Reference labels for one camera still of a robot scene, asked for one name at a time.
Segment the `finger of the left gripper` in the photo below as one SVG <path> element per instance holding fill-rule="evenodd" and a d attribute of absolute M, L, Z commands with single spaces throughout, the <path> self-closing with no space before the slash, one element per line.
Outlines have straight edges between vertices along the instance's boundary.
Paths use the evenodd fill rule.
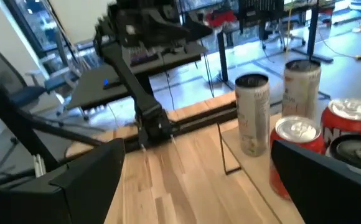
<path fill-rule="evenodd" d="M 158 40 L 179 40 L 190 34 L 185 27 L 165 21 L 156 9 L 148 9 L 146 14 L 148 17 L 148 34 Z"/>
<path fill-rule="evenodd" d="M 182 26 L 189 31 L 186 41 L 196 41 L 213 33 L 210 27 L 199 20 L 196 12 L 187 12 Z"/>

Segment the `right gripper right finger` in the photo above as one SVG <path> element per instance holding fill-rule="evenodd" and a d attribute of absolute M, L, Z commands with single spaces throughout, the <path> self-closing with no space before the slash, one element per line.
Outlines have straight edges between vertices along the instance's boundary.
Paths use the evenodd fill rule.
<path fill-rule="evenodd" d="M 285 140 L 271 159 L 306 224 L 361 224 L 361 174 L 346 163 Z"/>

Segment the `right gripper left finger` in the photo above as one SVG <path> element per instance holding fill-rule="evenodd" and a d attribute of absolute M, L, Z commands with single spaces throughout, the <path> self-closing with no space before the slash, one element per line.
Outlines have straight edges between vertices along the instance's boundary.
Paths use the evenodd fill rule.
<path fill-rule="evenodd" d="M 0 224 L 103 224 L 120 181 L 114 139 L 40 177 L 0 185 Z"/>

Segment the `white Celsius can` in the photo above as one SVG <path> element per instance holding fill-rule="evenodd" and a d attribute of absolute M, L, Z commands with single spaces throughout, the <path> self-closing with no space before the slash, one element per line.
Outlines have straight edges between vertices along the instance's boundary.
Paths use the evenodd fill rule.
<path fill-rule="evenodd" d="M 316 118 L 321 64 L 315 60 L 296 59 L 285 64 L 283 116 Z"/>
<path fill-rule="evenodd" d="M 361 135 L 347 134 L 335 138 L 327 147 L 326 156 L 342 161 L 348 170 L 361 175 Z"/>
<path fill-rule="evenodd" d="M 262 155 L 269 147 L 270 84 L 266 75 L 250 73 L 235 80 L 237 120 L 241 150 Z"/>

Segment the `red Fanta can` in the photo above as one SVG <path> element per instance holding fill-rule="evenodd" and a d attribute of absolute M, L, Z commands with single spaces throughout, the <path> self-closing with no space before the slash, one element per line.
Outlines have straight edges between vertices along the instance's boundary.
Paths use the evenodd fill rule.
<path fill-rule="evenodd" d="M 361 99 L 331 100 L 322 112 L 321 126 L 326 149 L 339 136 L 361 134 Z"/>
<path fill-rule="evenodd" d="M 286 140 L 318 154 L 325 154 L 322 129 L 315 121 L 301 116 L 285 116 L 279 119 L 271 134 L 270 146 L 274 140 Z M 281 198 L 291 200 L 272 159 L 270 159 L 270 186 Z"/>

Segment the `red equipment case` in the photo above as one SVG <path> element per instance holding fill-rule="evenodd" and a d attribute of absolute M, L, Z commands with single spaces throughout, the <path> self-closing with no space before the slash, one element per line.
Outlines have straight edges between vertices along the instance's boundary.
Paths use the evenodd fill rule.
<path fill-rule="evenodd" d="M 235 21 L 237 21 L 237 17 L 231 9 L 215 10 L 205 15 L 205 22 L 212 28 L 220 27 L 226 22 Z"/>

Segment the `black keyboard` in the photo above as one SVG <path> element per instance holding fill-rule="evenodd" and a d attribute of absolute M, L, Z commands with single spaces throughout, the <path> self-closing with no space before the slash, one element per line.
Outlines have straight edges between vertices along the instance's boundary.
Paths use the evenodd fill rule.
<path fill-rule="evenodd" d="M 132 67 L 142 65 L 144 63 L 153 62 L 159 59 L 159 55 L 157 53 L 151 52 L 132 52 L 131 53 L 131 63 Z"/>

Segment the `black pegboard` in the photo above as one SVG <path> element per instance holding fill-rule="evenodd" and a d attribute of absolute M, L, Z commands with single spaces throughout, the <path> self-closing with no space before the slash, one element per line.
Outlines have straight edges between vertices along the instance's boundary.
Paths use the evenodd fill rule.
<path fill-rule="evenodd" d="M 251 23 L 279 19 L 284 12 L 284 0 L 238 0 L 239 30 Z"/>

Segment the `low grey desk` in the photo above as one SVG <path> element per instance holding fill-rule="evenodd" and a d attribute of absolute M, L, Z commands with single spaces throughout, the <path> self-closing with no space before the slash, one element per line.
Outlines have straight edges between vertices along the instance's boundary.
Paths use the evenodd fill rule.
<path fill-rule="evenodd" d="M 117 77 L 115 70 L 109 65 L 85 71 L 72 92 L 72 99 L 66 109 L 89 110 L 130 96 L 124 85 L 103 89 L 106 80 L 111 81 Z"/>

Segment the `grey office chair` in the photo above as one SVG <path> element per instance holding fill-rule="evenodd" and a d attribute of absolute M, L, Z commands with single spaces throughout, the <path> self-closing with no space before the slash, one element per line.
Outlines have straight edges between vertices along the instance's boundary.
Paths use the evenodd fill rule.
<path fill-rule="evenodd" d="M 299 24 L 299 22 L 294 19 L 287 21 L 283 21 L 282 19 L 268 22 L 260 21 L 258 24 L 258 37 L 261 42 L 261 48 L 265 50 L 266 44 L 279 40 L 285 51 L 287 46 L 285 38 L 289 40 L 300 40 L 301 45 L 304 46 L 306 41 L 303 37 L 292 35 L 290 31 L 288 31 L 288 25 L 290 25 L 292 29 L 296 24 Z"/>

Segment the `large window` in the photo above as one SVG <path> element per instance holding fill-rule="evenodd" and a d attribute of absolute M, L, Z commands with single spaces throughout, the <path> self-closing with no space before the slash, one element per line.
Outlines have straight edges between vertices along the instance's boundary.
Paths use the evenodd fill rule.
<path fill-rule="evenodd" d="M 38 57 L 58 50 L 60 32 L 44 0 L 2 0 Z"/>

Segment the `black desk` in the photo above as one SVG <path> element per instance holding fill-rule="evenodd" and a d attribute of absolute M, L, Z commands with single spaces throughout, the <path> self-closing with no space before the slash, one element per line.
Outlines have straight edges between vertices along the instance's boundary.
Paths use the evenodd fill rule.
<path fill-rule="evenodd" d="M 238 9 L 233 11 L 237 21 L 239 22 L 240 30 L 246 26 L 245 22 L 251 22 L 252 26 L 258 26 L 260 24 L 259 10 L 263 9 L 265 12 L 273 11 L 275 7 L 284 3 L 284 0 L 238 0 Z M 325 57 L 323 55 L 317 55 L 314 53 L 314 45 L 316 41 L 317 23 L 319 20 L 319 11 L 326 7 L 321 5 L 321 0 L 292 0 L 288 7 L 282 6 L 278 8 L 278 14 L 275 16 L 276 19 L 281 19 L 285 16 L 284 10 L 287 10 L 288 14 L 297 13 L 311 10 L 311 21 L 309 25 L 309 38 L 307 42 L 307 50 L 303 52 L 300 49 L 292 48 L 293 52 L 307 56 L 310 60 L 318 60 L 324 63 L 332 63 L 333 58 Z M 220 71 L 218 75 L 211 79 L 212 82 L 224 82 L 228 81 L 228 67 L 225 53 L 225 40 L 227 35 L 221 30 L 217 34 L 218 52 L 220 56 Z"/>

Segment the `dark office chair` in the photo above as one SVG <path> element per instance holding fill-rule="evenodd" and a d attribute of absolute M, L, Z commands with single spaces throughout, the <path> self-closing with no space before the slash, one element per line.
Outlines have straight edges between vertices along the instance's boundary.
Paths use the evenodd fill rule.
<path fill-rule="evenodd" d="M 24 77 L 0 53 L 0 89 L 20 108 L 36 104 L 44 93 L 49 94 L 67 85 L 63 76 L 50 78 L 43 85 L 39 85 L 37 77 L 42 76 L 40 70 L 29 71 L 26 75 L 33 79 L 35 85 L 28 85 Z"/>

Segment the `silver metal bracket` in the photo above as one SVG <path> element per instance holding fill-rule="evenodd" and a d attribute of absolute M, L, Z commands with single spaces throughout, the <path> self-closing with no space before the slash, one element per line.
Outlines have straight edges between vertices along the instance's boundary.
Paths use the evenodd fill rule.
<path fill-rule="evenodd" d="M 47 171 L 46 171 L 44 159 L 41 157 L 41 155 L 39 154 L 34 155 L 33 160 L 34 160 L 35 176 L 38 178 L 45 175 Z"/>

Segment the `wooden shelf black frame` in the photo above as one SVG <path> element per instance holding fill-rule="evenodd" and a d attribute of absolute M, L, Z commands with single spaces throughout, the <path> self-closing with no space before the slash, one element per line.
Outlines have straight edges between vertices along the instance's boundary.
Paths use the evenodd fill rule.
<path fill-rule="evenodd" d="M 238 128 L 222 132 L 220 139 L 222 145 L 229 148 L 240 164 L 240 169 L 249 177 L 258 193 L 281 224 L 306 224 L 293 201 L 281 198 L 270 186 L 271 151 L 269 149 L 258 157 L 246 155 L 240 147 Z"/>

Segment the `black aluminium rig frame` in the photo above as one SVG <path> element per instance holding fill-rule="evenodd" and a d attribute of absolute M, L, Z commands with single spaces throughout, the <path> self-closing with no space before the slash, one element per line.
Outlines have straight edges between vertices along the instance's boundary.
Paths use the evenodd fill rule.
<path fill-rule="evenodd" d="M 150 108 L 147 112 L 141 113 L 141 121 L 138 122 L 137 126 L 138 132 L 124 138 L 125 152 L 133 152 L 141 149 L 143 146 L 157 146 L 168 140 L 170 136 L 180 136 L 215 123 L 230 121 L 236 117 L 235 101 L 177 121 L 170 120 L 168 114 L 164 110 L 154 112 Z M 17 108 L 1 88 L 0 119 L 31 155 L 42 157 L 48 171 L 52 171 L 82 156 L 83 153 L 80 152 L 74 156 L 58 161 L 36 135 L 34 132 L 35 130 L 80 142 L 91 147 L 99 147 L 106 144 L 106 142 L 65 129 L 53 127 L 38 119 L 34 119 L 31 115 Z"/>

